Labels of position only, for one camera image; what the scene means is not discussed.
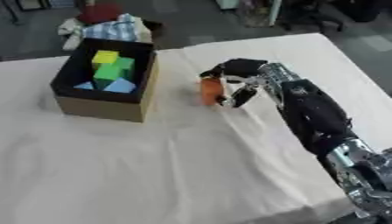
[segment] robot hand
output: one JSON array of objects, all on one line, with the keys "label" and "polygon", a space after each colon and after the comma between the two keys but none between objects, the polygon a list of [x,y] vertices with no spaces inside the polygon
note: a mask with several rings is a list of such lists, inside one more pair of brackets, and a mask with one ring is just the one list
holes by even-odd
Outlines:
[{"label": "robot hand", "polygon": [[392,221],[392,150],[375,153],[352,132],[351,119],[328,94],[280,63],[232,59],[201,79],[243,83],[231,97],[216,101],[238,108],[263,88],[301,144],[356,205],[360,218]]}]

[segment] floor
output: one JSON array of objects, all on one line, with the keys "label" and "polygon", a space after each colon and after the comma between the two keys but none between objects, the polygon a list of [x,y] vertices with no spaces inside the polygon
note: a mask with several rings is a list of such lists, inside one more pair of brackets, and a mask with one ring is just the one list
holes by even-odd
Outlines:
[{"label": "floor", "polygon": [[[274,37],[293,33],[316,32],[309,26],[286,32],[280,27],[244,27],[233,11],[221,11],[214,0],[112,0],[124,11],[165,24],[164,35],[157,39],[159,49],[197,45],[234,39]],[[346,22],[344,32],[331,28],[327,37],[352,61],[365,71],[381,88],[392,94],[392,16],[382,13],[372,23],[358,24],[333,7],[325,11]],[[0,53],[6,60],[67,54],[61,51],[63,40],[57,26],[78,14],[76,9],[40,10],[19,13],[23,24],[8,22],[0,8]]]}]

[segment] wooden block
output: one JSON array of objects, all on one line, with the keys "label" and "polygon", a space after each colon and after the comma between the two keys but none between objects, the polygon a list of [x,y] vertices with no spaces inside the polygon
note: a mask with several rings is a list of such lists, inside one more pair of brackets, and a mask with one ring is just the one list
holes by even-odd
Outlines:
[{"label": "wooden block", "polygon": [[93,83],[91,81],[83,82],[79,85],[74,86],[74,88],[82,88],[82,89],[94,89]]},{"label": "wooden block", "polygon": [[93,58],[93,67],[98,69],[102,64],[113,64],[119,58],[119,52],[98,51]]},{"label": "wooden block", "polygon": [[128,81],[132,81],[135,60],[131,58],[118,57],[115,65],[120,67],[122,71],[122,77]]},{"label": "wooden block", "polygon": [[121,69],[132,70],[135,60],[131,58],[118,57],[115,64]]},{"label": "wooden block", "polygon": [[114,64],[102,64],[94,75],[96,86],[103,90],[113,81],[122,76],[122,69]]},{"label": "wooden block", "polygon": [[124,78],[118,78],[113,81],[110,85],[103,89],[104,91],[116,92],[116,93],[125,93],[128,94],[135,89],[135,84],[132,82],[125,80]]}]

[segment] red cloth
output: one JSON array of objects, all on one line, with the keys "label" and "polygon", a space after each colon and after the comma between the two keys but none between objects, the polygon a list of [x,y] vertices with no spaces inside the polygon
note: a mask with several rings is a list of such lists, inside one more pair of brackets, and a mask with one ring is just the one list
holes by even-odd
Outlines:
[{"label": "red cloth", "polygon": [[115,3],[98,3],[87,6],[77,18],[86,25],[96,25],[117,20],[121,14],[122,11]]}]

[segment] table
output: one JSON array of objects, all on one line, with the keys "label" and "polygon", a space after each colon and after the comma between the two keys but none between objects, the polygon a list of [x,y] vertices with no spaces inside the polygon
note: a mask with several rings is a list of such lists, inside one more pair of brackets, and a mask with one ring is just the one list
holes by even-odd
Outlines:
[{"label": "table", "polygon": [[323,223],[348,214],[265,93],[239,109],[201,105],[197,75],[237,57],[283,62],[329,93],[369,145],[392,145],[392,101],[319,34],[158,52],[143,124],[62,115],[49,82],[66,57],[2,62],[0,223]]}]

